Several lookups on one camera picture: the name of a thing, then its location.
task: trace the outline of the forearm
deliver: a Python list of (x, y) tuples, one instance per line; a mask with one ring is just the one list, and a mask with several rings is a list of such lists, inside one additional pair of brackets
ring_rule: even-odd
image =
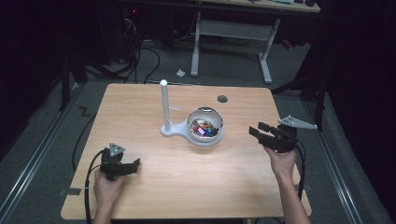
[(291, 178), (278, 178), (280, 200), (286, 224), (311, 223), (301, 203)]
[(98, 205), (95, 214), (94, 224), (110, 224), (111, 223), (112, 206), (109, 204)]

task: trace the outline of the wooden table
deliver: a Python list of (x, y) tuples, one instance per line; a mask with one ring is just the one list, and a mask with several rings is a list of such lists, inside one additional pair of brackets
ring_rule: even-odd
[[(212, 147), (197, 147), (180, 136), (164, 137), (160, 85), (110, 84), (83, 151), (71, 188), (83, 189), (94, 155), (114, 142), (126, 147), (122, 162), (137, 158), (137, 174), (123, 185), (114, 218), (223, 218), (283, 216), (267, 153), (248, 127), (277, 125), (279, 115), (265, 88), (168, 86), (173, 123), (197, 107), (217, 109), (224, 136)], [(219, 95), (228, 98), (218, 101)], [(300, 177), (295, 169), (294, 181)], [(91, 175), (90, 203), (96, 211)], [(303, 204), (311, 208), (306, 195)], [(62, 217), (84, 219), (84, 195), (68, 195)]]

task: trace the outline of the hand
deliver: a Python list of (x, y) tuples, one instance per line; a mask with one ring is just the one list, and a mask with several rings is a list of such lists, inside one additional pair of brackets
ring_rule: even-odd
[(94, 223), (110, 223), (111, 213), (117, 199), (120, 196), (121, 186), (126, 175), (118, 176), (117, 180), (111, 181), (106, 178), (106, 174), (100, 170), (95, 171), (95, 192), (97, 209)]
[(294, 164), (297, 153), (294, 150), (290, 152), (277, 153), (269, 147), (264, 147), (271, 159), (271, 168), (276, 179), (292, 179)]

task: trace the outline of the human hand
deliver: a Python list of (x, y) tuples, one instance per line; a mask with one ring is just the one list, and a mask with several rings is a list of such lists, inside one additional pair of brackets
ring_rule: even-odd
[(277, 180), (292, 179), (294, 164), (296, 162), (296, 150), (277, 153), (269, 147), (264, 147), (271, 159), (271, 168)]
[(120, 196), (121, 186), (125, 178), (126, 175), (122, 175), (118, 176), (117, 180), (111, 181), (100, 170), (95, 171), (95, 185), (93, 186), (93, 190), (95, 192), (98, 210), (105, 207), (106, 210), (111, 212), (111, 209)]

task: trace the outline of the white vertical rod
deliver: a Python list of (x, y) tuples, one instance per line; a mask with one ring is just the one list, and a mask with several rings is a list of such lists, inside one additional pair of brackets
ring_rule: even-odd
[(165, 120), (165, 130), (171, 131), (171, 119), (169, 116), (169, 100), (168, 100), (168, 82), (163, 79), (160, 82), (161, 91), (163, 93), (163, 116)]

